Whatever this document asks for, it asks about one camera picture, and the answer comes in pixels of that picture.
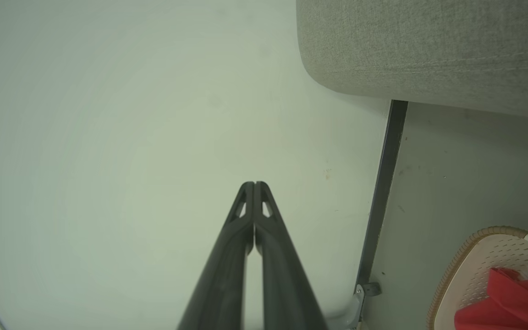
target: black strip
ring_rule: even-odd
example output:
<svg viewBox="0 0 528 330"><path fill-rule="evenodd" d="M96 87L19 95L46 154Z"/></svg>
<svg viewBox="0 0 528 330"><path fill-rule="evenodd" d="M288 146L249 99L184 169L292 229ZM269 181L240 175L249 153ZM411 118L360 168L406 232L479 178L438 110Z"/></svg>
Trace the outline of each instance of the black strip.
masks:
<svg viewBox="0 0 528 330"><path fill-rule="evenodd" d="M370 209L366 237L364 239L364 248L362 249L362 258L360 259L360 268L358 269L357 284L361 286L369 282L370 272L372 271L380 230L382 229L382 223L384 222L384 215L386 213L388 195L390 194L390 187L392 186L392 177L394 176L394 169L396 167L398 149L401 145L402 129L405 125L405 117L407 116L407 106L407 101L392 100L390 102L390 113L386 125L382 156L380 157L378 178L376 180L376 187L374 188L374 197Z"/></svg>

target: gray textile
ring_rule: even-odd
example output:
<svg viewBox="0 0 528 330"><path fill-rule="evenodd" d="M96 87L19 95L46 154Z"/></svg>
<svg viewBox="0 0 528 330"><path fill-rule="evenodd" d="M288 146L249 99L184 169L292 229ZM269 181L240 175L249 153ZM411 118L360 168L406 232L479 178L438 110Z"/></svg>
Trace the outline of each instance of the gray textile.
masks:
<svg viewBox="0 0 528 330"><path fill-rule="evenodd" d="M528 116L528 0L297 0L297 29L336 92Z"/></svg>

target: red clothing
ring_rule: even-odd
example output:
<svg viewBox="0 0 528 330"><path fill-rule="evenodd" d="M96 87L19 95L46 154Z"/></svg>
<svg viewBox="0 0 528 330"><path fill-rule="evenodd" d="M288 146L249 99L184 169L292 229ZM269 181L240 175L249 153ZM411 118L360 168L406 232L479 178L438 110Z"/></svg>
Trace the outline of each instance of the red clothing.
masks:
<svg viewBox="0 0 528 330"><path fill-rule="evenodd" d="M456 330L528 330L528 280L511 269L490 270L490 298L460 309Z"/></svg>

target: metal bracket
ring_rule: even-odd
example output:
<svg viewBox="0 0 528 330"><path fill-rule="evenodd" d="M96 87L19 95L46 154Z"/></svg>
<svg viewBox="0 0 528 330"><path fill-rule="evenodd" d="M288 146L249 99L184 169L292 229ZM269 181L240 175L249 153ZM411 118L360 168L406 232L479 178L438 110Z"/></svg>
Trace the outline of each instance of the metal bracket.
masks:
<svg viewBox="0 0 528 330"><path fill-rule="evenodd" d="M354 293L352 300L346 308L346 312L338 317L328 318L327 328L329 330L349 330L358 327L358 320L362 313L362 305L364 303L364 290L358 284L356 286L356 293Z"/></svg>

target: laundry basket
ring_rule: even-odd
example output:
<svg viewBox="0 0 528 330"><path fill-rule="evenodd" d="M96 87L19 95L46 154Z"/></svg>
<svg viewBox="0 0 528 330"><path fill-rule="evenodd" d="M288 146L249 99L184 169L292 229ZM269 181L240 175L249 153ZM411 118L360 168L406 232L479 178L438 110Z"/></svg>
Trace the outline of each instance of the laundry basket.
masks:
<svg viewBox="0 0 528 330"><path fill-rule="evenodd" d="M456 311L488 297L490 268L511 268L528 279L528 230L497 226L471 235L453 257L435 291L428 330L454 330Z"/></svg>

